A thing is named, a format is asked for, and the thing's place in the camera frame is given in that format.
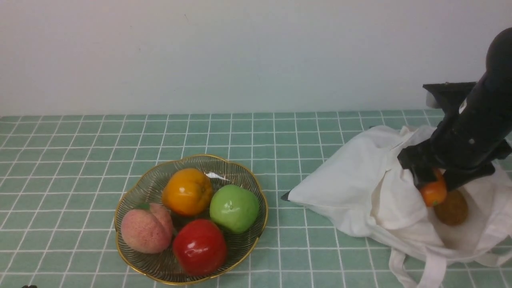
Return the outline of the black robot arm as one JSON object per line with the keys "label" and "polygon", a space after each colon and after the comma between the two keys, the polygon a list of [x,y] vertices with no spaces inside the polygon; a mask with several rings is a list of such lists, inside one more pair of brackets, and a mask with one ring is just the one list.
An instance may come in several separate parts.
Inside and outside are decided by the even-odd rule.
{"label": "black robot arm", "polygon": [[443,120],[431,136],[404,148],[398,155],[421,190],[438,181],[443,169],[447,191],[492,175],[493,161],[511,153],[512,31],[506,28],[488,48],[486,71],[464,100],[444,109]]}

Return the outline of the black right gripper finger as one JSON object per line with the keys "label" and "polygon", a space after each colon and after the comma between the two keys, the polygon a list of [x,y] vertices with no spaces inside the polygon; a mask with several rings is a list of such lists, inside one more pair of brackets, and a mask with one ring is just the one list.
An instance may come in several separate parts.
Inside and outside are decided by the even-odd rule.
{"label": "black right gripper finger", "polygon": [[437,175],[435,169],[431,166],[412,166],[411,173],[414,180],[414,185],[418,190],[424,186],[437,182]]}

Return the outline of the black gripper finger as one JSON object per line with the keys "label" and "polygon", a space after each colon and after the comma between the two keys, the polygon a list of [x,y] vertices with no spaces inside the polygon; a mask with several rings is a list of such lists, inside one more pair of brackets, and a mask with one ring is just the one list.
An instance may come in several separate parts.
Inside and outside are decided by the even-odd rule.
{"label": "black gripper finger", "polygon": [[484,163],[475,168],[456,170],[447,169],[443,173],[447,191],[457,190],[458,188],[472,182],[473,180],[490,176],[496,169],[492,163]]}

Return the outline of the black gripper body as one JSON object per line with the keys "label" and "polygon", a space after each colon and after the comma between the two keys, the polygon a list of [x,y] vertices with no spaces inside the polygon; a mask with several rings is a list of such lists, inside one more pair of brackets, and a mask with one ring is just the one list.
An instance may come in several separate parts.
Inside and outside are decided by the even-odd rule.
{"label": "black gripper body", "polygon": [[424,84],[445,115],[430,138],[404,148],[403,168],[431,166],[463,170],[511,154],[511,84]]}

